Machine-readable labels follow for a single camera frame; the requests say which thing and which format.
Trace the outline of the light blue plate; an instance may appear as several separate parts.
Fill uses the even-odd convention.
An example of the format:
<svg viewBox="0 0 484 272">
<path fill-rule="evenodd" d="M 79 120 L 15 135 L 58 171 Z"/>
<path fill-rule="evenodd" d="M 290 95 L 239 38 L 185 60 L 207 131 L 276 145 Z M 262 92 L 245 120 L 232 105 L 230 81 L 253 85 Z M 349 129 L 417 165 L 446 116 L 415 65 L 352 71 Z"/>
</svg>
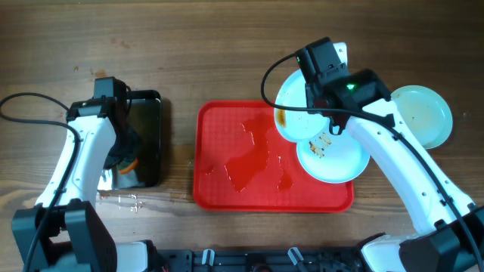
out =
<svg viewBox="0 0 484 272">
<path fill-rule="evenodd" d="M 292 73 L 281 86 L 275 103 L 285 107 L 306 108 L 306 81 L 301 70 Z M 322 133 L 329 119 L 306 111 L 274 109 L 275 125 L 279 134 L 289 142 L 309 140 Z"/>
<path fill-rule="evenodd" d="M 450 107 L 434 90 L 407 85 L 391 94 L 406 125 L 425 149 L 444 144 L 453 128 Z"/>
<path fill-rule="evenodd" d="M 368 166 L 370 154 L 345 131 L 332 135 L 322 131 L 296 144 L 299 164 L 313 178 L 341 184 L 357 178 Z"/>
</svg>

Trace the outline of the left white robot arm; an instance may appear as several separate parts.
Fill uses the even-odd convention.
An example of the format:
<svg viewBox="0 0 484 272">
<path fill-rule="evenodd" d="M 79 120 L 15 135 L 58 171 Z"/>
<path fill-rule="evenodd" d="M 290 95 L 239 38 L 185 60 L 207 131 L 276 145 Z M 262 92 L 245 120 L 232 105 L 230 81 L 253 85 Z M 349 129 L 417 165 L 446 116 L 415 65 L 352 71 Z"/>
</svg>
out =
<svg viewBox="0 0 484 272">
<path fill-rule="evenodd" d="M 147 268 L 142 242 L 117 245 L 95 211 L 103 170 L 124 160 L 136 165 L 135 133 L 126 117 L 129 87 L 95 80 L 91 99 L 75 102 L 62 127 L 64 148 L 48 186 L 30 209 L 19 209 L 12 232 L 25 271 L 116 271 Z"/>
</svg>

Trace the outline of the orange green scrub sponge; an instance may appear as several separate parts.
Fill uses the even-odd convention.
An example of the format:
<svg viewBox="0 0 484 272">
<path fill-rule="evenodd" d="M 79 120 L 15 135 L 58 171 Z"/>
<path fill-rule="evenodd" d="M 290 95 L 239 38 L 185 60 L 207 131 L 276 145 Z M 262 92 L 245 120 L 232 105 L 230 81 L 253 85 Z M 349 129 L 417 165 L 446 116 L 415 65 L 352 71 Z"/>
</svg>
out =
<svg viewBox="0 0 484 272">
<path fill-rule="evenodd" d="M 120 175 L 127 175 L 131 171 L 135 170 L 138 165 L 138 159 L 135 158 L 132 162 L 127 163 L 126 165 L 121 165 L 118 169 L 118 173 Z"/>
</svg>

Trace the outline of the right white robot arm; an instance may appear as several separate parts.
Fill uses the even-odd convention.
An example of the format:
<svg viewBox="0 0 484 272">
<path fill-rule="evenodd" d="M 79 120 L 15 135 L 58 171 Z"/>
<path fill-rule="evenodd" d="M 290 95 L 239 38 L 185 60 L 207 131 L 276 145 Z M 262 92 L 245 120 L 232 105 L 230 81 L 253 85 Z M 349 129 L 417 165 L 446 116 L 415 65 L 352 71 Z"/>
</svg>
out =
<svg viewBox="0 0 484 272">
<path fill-rule="evenodd" d="M 465 271 L 483 267 L 483 209 L 438 167 L 411 133 L 372 70 L 350 73 L 323 38 L 295 53 L 308 113 L 320 113 L 356 139 L 403 201 L 408 236 L 378 234 L 362 247 L 372 271 Z"/>
</svg>

